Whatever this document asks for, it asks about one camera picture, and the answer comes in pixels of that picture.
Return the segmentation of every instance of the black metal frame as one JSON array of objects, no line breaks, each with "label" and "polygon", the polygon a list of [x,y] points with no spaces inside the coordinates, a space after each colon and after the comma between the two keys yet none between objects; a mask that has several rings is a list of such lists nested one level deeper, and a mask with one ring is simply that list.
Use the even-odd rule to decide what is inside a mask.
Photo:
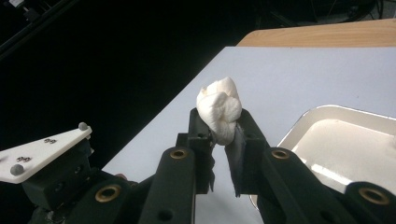
[{"label": "black metal frame", "polygon": [[[156,174],[135,183],[91,169],[84,140],[22,183],[38,206],[31,223],[194,223],[195,195],[213,189],[213,147],[194,108]],[[225,150],[236,196],[257,194],[266,224],[396,223],[395,195],[367,182],[345,194],[322,185],[292,151],[270,147],[245,109]]]}]

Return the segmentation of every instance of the table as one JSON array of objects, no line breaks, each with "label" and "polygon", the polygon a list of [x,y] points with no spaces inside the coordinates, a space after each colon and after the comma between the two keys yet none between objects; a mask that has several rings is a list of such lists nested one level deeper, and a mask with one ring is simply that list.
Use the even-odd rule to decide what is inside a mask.
[{"label": "table", "polygon": [[[392,24],[392,31],[396,31],[395,20],[390,20],[252,32],[238,47],[222,50],[104,171],[123,173],[138,182],[153,175],[163,151],[175,145],[178,133],[188,131],[189,113],[195,107],[199,90],[225,76],[235,81],[242,106],[271,146],[280,142],[304,112],[320,105],[343,105],[396,118],[396,48],[327,48],[345,47],[345,43],[341,44],[345,38],[349,46],[358,47],[352,38],[359,36],[344,30],[345,26],[355,27],[362,34],[366,29],[373,32],[376,24],[383,22]],[[340,37],[331,38],[324,45],[323,33],[331,33],[330,30]],[[306,47],[302,45],[303,35],[311,36],[311,47],[323,44],[321,47],[326,48],[288,46],[295,43]],[[395,38],[392,35],[386,43],[371,38],[373,42],[367,46],[395,46]],[[287,48],[279,48],[282,39]],[[196,223],[262,223],[247,195],[234,197],[223,148],[216,146],[213,157],[214,192],[197,195]]]},{"label": "table", "polygon": [[396,19],[253,31],[237,46],[395,47]]}]

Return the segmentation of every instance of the wooden surface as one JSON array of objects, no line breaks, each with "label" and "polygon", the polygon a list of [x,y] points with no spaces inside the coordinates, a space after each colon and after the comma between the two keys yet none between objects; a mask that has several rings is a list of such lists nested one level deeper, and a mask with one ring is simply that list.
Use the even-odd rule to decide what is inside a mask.
[{"label": "wooden surface", "polygon": [[246,35],[237,46],[396,47],[396,19],[258,30]]}]

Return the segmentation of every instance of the hole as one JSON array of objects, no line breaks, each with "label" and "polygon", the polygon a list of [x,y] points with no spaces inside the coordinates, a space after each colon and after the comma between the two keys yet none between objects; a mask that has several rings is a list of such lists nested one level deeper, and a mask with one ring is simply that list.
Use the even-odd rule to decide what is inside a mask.
[{"label": "hole", "polygon": [[327,211],[321,211],[320,216],[330,223],[339,223],[339,218],[333,213]]},{"label": "hole", "polygon": [[170,210],[162,210],[158,213],[158,219],[161,221],[169,221],[173,218],[173,212]]},{"label": "hole", "polygon": [[120,195],[120,186],[107,185],[96,192],[95,199],[99,203],[108,203]]},{"label": "hole", "polygon": [[82,171],[82,165],[76,167],[75,174],[79,174]]},{"label": "hole", "polygon": [[183,158],[187,157],[187,151],[185,149],[173,150],[171,152],[171,157],[173,159],[177,159],[177,160],[183,159]]},{"label": "hole", "polygon": [[377,189],[361,188],[359,194],[362,198],[369,201],[370,203],[386,205],[389,204],[389,198],[383,192]]},{"label": "hole", "polygon": [[271,152],[273,157],[281,160],[285,160],[289,158],[289,153],[283,150],[274,150]]},{"label": "hole", "polygon": [[256,138],[257,136],[256,136],[256,134],[254,134],[254,133],[248,133],[247,134],[247,138]]},{"label": "hole", "polygon": [[59,191],[63,190],[64,189],[64,185],[65,185],[64,182],[58,183],[56,185],[56,187],[55,187],[55,192],[59,192]]}]

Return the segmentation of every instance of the white crumpled object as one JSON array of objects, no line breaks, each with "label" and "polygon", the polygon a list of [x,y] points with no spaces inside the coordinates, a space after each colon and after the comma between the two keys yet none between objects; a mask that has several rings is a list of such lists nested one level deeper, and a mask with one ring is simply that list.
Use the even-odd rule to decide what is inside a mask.
[{"label": "white crumpled object", "polygon": [[201,88],[197,96],[197,110],[215,135],[217,144],[227,146],[233,141],[236,120],[241,116],[242,105],[230,77]]}]

